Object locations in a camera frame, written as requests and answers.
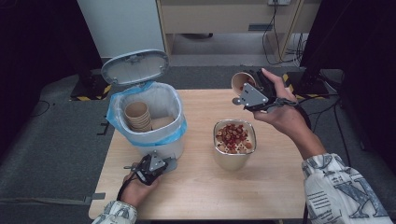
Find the beige wooden desk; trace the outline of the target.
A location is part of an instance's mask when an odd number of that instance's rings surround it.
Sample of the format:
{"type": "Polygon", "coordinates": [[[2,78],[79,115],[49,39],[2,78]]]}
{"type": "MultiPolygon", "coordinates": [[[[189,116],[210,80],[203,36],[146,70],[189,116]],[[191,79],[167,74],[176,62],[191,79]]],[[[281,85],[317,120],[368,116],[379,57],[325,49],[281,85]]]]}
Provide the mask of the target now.
{"type": "Polygon", "coordinates": [[[280,63],[294,34],[310,32],[322,0],[291,0],[268,6],[268,0],[156,0],[163,43],[172,51],[175,34],[265,32],[280,63]]]}

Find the white pedal trash can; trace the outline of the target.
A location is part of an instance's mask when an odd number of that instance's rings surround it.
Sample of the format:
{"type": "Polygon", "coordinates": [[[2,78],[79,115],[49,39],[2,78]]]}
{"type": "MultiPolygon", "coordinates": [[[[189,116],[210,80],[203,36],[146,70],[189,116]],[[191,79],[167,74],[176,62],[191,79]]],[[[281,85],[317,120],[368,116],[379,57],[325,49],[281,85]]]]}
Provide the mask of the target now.
{"type": "MultiPolygon", "coordinates": [[[[102,66],[101,73],[107,83],[129,89],[149,81],[157,82],[155,79],[164,75],[168,67],[169,61],[165,52],[158,49],[144,49],[110,59],[102,66]]],[[[155,152],[162,159],[176,160],[183,153],[182,138],[183,136],[173,143],[162,146],[133,146],[143,156],[155,152]]]]}

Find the person's right hand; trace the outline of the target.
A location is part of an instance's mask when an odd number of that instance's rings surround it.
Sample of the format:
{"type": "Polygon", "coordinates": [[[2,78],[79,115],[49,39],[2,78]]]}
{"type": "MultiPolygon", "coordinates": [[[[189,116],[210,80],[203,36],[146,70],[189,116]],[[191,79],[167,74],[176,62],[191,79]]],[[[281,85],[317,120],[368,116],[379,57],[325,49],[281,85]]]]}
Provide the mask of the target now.
{"type": "MultiPolygon", "coordinates": [[[[284,82],[281,77],[272,74],[264,68],[262,69],[262,73],[274,83],[276,95],[279,98],[296,102],[295,96],[284,86],[284,82]]],[[[264,121],[273,125],[278,131],[287,135],[290,139],[308,136],[312,133],[307,127],[301,113],[295,107],[290,105],[276,107],[268,113],[255,111],[253,116],[256,120],[264,121]]]]}

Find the pile of dried fruit slices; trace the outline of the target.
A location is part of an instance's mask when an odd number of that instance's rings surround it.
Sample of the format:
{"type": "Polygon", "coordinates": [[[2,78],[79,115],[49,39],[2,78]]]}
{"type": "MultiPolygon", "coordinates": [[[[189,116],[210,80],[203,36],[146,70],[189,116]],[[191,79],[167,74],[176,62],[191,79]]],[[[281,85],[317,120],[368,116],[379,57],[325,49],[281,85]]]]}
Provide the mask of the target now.
{"type": "Polygon", "coordinates": [[[248,154],[253,151],[249,132],[242,124],[229,123],[215,131],[217,149],[228,154],[248,154]]]}

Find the striped stand base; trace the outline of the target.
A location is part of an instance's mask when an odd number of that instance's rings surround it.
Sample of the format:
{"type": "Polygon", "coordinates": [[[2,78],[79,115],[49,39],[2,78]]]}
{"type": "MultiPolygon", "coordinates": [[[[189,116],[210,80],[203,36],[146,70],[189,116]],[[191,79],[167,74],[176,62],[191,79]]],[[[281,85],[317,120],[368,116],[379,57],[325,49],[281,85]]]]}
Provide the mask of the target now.
{"type": "Polygon", "coordinates": [[[285,85],[299,99],[310,97],[328,98],[329,91],[317,76],[307,75],[305,72],[287,72],[282,76],[285,85]]]}
{"type": "Polygon", "coordinates": [[[71,101],[91,101],[106,99],[111,85],[101,75],[92,75],[88,79],[80,78],[70,94],[71,101]]]}

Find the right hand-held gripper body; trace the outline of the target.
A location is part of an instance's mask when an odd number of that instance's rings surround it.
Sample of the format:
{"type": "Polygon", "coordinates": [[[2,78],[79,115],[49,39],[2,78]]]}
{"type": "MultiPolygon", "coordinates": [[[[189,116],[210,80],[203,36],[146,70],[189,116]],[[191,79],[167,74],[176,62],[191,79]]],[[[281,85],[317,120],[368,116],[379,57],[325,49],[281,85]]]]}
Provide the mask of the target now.
{"type": "Polygon", "coordinates": [[[256,72],[259,78],[259,84],[251,86],[248,83],[244,84],[242,93],[239,95],[241,105],[250,112],[265,111],[275,105],[276,89],[274,83],[270,81],[262,72],[256,72]]]}

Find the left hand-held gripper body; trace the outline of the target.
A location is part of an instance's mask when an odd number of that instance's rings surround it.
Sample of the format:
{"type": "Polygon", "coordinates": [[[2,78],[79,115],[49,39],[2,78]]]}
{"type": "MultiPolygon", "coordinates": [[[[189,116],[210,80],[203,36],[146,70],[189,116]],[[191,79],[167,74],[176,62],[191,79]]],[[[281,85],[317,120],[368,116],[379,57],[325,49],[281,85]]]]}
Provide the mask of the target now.
{"type": "Polygon", "coordinates": [[[143,184],[150,186],[165,169],[166,162],[153,152],[142,158],[134,168],[134,172],[143,184]]]}

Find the brown paper cup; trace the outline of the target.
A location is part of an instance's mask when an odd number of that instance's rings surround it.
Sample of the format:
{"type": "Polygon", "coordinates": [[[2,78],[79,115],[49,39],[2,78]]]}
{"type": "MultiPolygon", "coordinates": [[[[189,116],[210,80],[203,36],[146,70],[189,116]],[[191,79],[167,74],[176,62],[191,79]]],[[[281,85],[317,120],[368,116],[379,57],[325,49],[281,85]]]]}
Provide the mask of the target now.
{"type": "Polygon", "coordinates": [[[233,75],[232,80],[231,80],[231,85],[233,91],[237,94],[240,95],[242,93],[242,90],[244,88],[244,84],[248,83],[251,86],[256,85],[256,81],[254,77],[246,72],[239,72],[233,75]]]}

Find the metal bowl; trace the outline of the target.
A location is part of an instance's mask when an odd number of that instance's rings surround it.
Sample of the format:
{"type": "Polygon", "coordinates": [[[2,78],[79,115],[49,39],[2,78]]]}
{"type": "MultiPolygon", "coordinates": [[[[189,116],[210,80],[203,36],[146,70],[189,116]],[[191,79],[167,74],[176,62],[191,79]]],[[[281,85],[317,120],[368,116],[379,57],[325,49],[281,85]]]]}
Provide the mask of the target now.
{"type": "Polygon", "coordinates": [[[215,162],[219,167],[227,171],[237,171],[245,166],[250,155],[256,150],[257,141],[254,128],[252,124],[248,121],[241,119],[224,119],[216,123],[213,129],[214,135],[214,146],[215,146],[215,162]],[[249,132],[249,140],[253,144],[253,151],[248,154],[228,154],[219,151],[215,145],[215,131],[217,131],[223,125],[234,123],[242,124],[249,132]]]}

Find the black curtain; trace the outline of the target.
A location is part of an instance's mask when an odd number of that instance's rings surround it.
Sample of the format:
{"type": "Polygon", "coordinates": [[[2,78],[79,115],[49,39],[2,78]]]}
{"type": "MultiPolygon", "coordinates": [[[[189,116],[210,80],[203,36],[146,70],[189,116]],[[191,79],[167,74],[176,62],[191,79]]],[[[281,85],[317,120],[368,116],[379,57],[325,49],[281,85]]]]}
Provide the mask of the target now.
{"type": "Polygon", "coordinates": [[[322,0],[301,66],[345,73],[346,111],[396,175],[396,0],[322,0]]]}

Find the white cabinet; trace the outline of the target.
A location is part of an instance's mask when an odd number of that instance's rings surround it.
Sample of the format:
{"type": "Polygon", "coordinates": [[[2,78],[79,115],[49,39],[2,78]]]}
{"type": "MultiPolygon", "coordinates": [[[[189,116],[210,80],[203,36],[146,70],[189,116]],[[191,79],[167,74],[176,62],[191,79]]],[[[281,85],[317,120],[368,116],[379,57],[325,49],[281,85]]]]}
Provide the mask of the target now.
{"type": "Polygon", "coordinates": [[[101,58],[164,50],[156,0],[78,0],[101,58]]]}

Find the person's left hand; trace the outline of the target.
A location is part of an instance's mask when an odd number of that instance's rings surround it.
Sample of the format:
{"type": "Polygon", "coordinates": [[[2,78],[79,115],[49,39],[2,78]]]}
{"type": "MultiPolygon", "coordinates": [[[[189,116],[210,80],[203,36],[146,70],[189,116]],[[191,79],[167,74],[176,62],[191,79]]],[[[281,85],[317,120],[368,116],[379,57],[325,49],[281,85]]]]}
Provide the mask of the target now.
{"type": "Polygon", "coordinates": [[[150,186],[147,186],[139,179],[132,180],[123,190],[120,200],[137,208],[159,186],[160,181],[159,177],[150,186]]]}

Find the blue trash bag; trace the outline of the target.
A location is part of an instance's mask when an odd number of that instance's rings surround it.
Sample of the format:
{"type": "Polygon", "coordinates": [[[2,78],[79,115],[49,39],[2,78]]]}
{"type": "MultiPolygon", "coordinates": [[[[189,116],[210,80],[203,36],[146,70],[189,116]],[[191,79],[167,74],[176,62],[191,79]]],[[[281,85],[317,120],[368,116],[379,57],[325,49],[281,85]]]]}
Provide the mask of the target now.
{"type": "Polygon", "coordinates": [[[106,119],[132,145],[138,147],[167,145],[179,140],[187,131],[187,121],[183,114],[183,104],[178,92],[171,85],[155,81],[149,81],[113,94],[110,98],[106,119]],[[134,102],[145,103],[153,119],[172,117],[174,121],[154,131],[134,132],[128,127],[124,115],[126,106],[134,102]]]}

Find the stack of used paper cups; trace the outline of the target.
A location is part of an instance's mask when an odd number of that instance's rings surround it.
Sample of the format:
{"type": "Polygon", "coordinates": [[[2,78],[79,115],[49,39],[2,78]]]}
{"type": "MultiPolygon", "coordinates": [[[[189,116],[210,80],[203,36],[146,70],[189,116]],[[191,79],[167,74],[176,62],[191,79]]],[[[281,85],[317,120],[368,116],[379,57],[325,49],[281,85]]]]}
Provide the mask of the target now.
{"type": "Polygon", "coordinates": [[[133,102],[124,109],[124,115],[132,131],[144,133],[152,130],[149,107],[144,102],[133,102]]]}

